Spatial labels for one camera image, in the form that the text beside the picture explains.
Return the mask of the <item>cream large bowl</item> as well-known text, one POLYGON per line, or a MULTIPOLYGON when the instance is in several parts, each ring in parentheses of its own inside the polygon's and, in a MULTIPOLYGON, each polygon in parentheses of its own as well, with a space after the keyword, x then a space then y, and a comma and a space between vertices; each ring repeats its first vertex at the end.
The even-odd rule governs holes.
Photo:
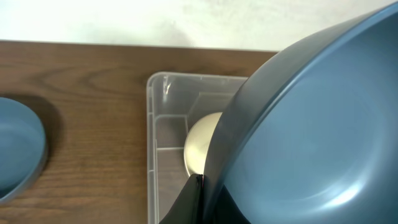
POLYGON ((183 149, 188 176, 204 174, 210 141, 222 112, 212 113, 198 120, 189 130, 183 149))

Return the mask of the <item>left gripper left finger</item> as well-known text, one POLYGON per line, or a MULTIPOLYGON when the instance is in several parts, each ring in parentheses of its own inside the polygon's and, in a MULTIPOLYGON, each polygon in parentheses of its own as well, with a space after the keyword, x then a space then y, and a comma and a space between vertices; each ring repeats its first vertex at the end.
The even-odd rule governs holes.
POLYGON ((202 223, 203 176, 192 174, 160 224, 202 223))

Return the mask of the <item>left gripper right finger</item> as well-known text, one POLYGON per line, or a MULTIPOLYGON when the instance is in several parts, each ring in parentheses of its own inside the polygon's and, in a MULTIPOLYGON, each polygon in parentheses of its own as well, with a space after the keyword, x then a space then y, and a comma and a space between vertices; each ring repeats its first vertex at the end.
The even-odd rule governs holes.
POLYGON ((250 224, 235 204, 228 189, 224 186, 219 194, 214 213, 214 224, 250 224))

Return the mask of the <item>blue bowl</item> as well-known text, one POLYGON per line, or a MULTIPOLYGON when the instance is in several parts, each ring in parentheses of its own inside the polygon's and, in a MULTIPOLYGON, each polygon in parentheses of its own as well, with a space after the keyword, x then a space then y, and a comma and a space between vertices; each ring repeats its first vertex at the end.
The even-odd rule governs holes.
POLYGON ((226 189, 249 223, 397 222, 397 4, 277 53, 223 111, 204 220, 226 189))
POLYGON ((38 179, 47 156, 47 139, 40 118, 26 105, 1 98, 2 204, 38 179))

